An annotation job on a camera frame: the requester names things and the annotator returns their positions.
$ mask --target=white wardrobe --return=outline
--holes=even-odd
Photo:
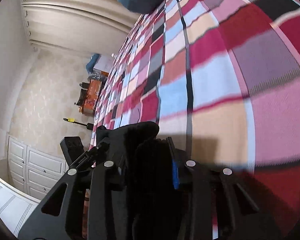
[[[47,155],[9,137],[10,184],[42,200],[66,172],[66,160]]]

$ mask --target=white cabinet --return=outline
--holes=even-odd
[[[11,137],[8,159],[11,184],[40,200],[68,168],[66,160],[32,149]]]

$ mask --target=bed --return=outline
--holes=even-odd
[[[127,36],[94,121],[154,121],[203,163],[245,170],[283,234],[300,217],[300,3],[165,0]]]

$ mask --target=patterned wallpaper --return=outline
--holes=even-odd
[[[41,50],[19,94],[10,135],[44,153],[62,157],[60,141],[64,136],[80,136],[89,147],[91,131],[63,121],[93,123],[74,105],[80,96],[79,83],[87,82],[85,65],[90,59],[58,51]]]

